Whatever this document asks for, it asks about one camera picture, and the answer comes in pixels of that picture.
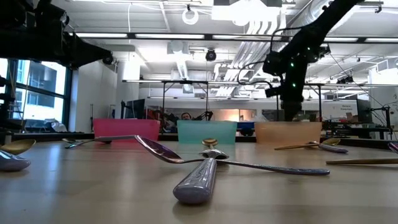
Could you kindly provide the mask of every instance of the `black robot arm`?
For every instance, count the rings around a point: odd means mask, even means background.
[[[309,63],[319,59],[321,44],[327,33],[357,3],[364,0],[334,0],[318,19],[301,28],[280,52],[271,51],[267,55],[262,70],[274,76],[282,77],[278,87],[266,90],[267,97],[278,96],[285,110],[285,120],[291,121],[301,110],[305,74]]]

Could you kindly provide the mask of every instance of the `table surface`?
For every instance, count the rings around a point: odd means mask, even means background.
[[[201,145],[163,142],[185,159]],[[287,175],[217,167],[213,198],[177,202],[173,188],[198,165],[168,164],[137,143],[38,143],[21,154],[32,165],[0,172],[0,223],[396,223],[398,166],[327,166],[326,160],[394,158],[381,149],[347,147],[348,155],[317,149],[275,151],[237,143],[218,146],[231,160],[331,170],[329,176]]]

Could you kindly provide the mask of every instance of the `teal bin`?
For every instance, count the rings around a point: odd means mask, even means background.
[[[201,144],[206,138],[215,138],[218,144],[235,144],[234,121],[183,121],[177,122],[178,141],[183,144]]]

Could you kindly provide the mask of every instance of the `spoon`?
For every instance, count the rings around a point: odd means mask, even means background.
[[[142,136],[136,136],[136,140],[142,146],[145,147],[148,152],[152,155],[161,159],[168,163],[173,164],[184,164],[189,162],[201,162],[205,159],[192,159],[192,160],[183,160],[179,155],[175,152],[170,150],[169,148],[154,142],[150,139],[144,138]],[[274,166],[264,166],[264,165],[254,165],[254,164],[244,164],[240,162],[232,162],[232,161],[221,161],[217,160],[220,164],[230,164],[236,166],[243,166],[243,167],[250,167],[255,169],[262,169],[262,170],[270,170],[274,172],[280,172],[284,174],[301,174],[301,175],[328,175],[330,174],[330,170],[328,169],[294,169],[294,168],[285,168],[285,167],[274,167]]]
[[[388,147],[391,151],[398,154],[397,143],[390,142]],[[344,159],[337,161],[326,161],[329,165],[370,165],[370,164],[398,164],[398,159]]]
[[[311,142],[308,142],[307,144],[302,144],[302,145],[278,147],[278,148],[275,148],[275,150],[298,149],[298,148],[303,148],[303,147],[318,146],[320,149],[323,149],[325,151],[336,152],[336,153],[347,153],[348,150],[346,150],[346,149],[333,147],[333,146],[337,145],[339,142],[340,142],[340,139],[331,138],[331,139],[324,140],[322,143],[319,143],[316,141],[311,141]]]
[[[187,204],[199,204],[210,200],[213,193],[217,162],[215,159],[227,159],[229,155],[213,148],[216,139],[204,139],[202,144],[211,149],[204,150],[203,160],[190,174],[173,189],[174,197]]]
[[[130,135],[130,136],[97,137],[97,138],[90,139],[90,140],[87,140],[87,141],[77,141],[76,139],[72,139],[72,138],[63,138],[62,141],[71,143],[69,146],[65,146],[65,149],[71,149],[73,147],[81,146],[82,144],[86,144],[86,143],[92,142],[92,141],[97,141],[97,142],[103,142],[105,144],[110,144],[112,142],[112,140],[133,139],[133,138],[134,138],[134,135]]]
[[[30,166],[30,161],[0,150],[0,171],[14,172]]]
[[[24,139],[13,141],[0,147],[0,150],[13,155],[19,155],[28,151],[36,143],[35,139]]]
[[[209,147],[202,152],[199,152],[204,158],[214,158],[214,159],[228,159],[229,155],[225,152],[215,149],[213,146],[218,144],[217,139],[204,139],[201,142],[203,145]]]

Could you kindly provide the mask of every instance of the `pink bin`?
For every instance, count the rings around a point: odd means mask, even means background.
[[[95,137],[140,135],[157,141],[160,123],[152,119],[94,119]],[[135,139],[116,142],[135,142]]]

